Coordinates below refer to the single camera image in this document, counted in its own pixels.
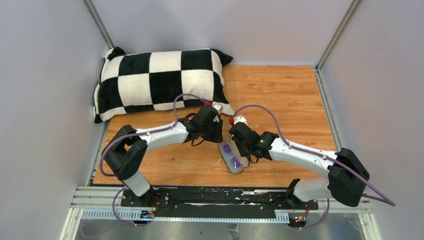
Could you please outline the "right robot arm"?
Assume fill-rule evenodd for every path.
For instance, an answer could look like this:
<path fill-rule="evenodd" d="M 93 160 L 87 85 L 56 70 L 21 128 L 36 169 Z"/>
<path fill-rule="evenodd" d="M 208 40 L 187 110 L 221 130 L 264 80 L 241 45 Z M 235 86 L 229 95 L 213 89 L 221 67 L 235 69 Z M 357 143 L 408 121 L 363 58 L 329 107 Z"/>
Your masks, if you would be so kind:
<path fill-rule="evenodd" d="M 319 174 L 320 178 L 294 179 L 285 195 L 286 204 L 298 209 L 314 199 L 334 198 L 348 207 L 357 207 L 366 188 L 369 172 L 348 148 L 340 151 L 319 150 L 292 141 L 276 133 L 256 133 L 246 123 L 237 122 L 229 129 L 230 138 L 242 157 L 288 162 Z"/>

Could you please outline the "pink transparent sunglasses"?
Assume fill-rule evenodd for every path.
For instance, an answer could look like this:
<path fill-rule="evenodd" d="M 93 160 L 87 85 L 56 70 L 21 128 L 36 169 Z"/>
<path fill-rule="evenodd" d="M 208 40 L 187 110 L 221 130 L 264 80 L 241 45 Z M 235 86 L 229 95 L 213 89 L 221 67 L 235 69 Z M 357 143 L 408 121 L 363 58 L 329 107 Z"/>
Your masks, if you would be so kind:
<path fill-rule="evenodd" d="M 219 151 L 232 174 L 238 174 L 244 168 L 241 160 L 234 153 L 229 142 L 221 142 L 218 146 Z"/>

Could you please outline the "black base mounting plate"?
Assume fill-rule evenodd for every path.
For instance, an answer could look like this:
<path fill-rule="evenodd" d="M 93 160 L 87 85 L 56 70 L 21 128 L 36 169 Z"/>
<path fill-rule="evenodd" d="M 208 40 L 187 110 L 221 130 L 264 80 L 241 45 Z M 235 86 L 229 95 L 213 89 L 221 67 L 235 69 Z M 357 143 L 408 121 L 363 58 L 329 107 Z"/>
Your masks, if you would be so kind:
<path fill-rule="evenodd" d="M 151 208 L 157 217 L 212 219 L 271 219 L 276 210 L 305 213 L 317 210 L 311 200 L 301 203 L 284 187 L 160 186 L 138 197 L 125 190 L 122 207 Z"/>

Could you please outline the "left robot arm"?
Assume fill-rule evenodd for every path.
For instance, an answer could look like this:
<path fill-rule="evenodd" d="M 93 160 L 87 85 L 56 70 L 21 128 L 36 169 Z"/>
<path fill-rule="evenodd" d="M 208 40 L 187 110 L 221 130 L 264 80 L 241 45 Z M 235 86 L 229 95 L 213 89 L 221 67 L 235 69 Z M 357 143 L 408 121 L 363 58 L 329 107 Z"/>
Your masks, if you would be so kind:
<path fill-rule="evenodd" d="M 197 113 L 178 118 L 175 122 L 150 129 L 135 129 L 123 126 L 101 155 L 114 177 L 124 183 L 134 194 L 140 206 L 149 206 L 153 201 L 151 185 L 140 171 L 145 154 L 173 144 L 191 143 L 200 140 L 212 143 L 223 141 L 223 120 L 219 104 L 205 104 Z"/>

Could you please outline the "black glasses case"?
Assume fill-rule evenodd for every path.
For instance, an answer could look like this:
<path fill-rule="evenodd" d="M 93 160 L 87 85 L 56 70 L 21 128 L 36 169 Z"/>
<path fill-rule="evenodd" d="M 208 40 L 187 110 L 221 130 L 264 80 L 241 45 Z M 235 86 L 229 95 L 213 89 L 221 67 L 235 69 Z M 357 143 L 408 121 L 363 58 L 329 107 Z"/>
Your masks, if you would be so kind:
<path fill-rule="evenodd" d="M 250 166 L 248 158 L 240 155 L 237 146 L 232 140 L 221 142 L 218 145 L 218 149 L 232 174 L 241 173 L 243 169 Z"/>

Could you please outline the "aluminium frame rail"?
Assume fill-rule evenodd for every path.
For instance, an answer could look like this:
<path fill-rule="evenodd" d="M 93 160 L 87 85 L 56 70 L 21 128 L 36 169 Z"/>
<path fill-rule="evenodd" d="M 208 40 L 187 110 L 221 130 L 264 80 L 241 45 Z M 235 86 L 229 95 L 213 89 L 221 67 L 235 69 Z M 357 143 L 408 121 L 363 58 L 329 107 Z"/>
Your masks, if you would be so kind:
<path fill-rule="evenodd" d="M 290 207 L 283 187 L 79 186 L 62 240 L 379 240 L 368 201 Z"/>

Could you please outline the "black white checkered pillow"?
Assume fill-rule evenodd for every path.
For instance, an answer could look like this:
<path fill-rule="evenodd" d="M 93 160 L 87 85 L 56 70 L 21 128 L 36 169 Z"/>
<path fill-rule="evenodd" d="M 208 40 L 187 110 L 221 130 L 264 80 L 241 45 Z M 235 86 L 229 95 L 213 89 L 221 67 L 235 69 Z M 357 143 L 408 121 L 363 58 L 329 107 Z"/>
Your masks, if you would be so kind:
<path fill-rule="evenodd" d="M 146 111 L 201 106 L 205 101 L 234 114 L 224 94 L 223 68 L 233 58 L 215 48 L 127 54 L 120 47 L 103 57 L 93 93 L 93 121 Z"/>

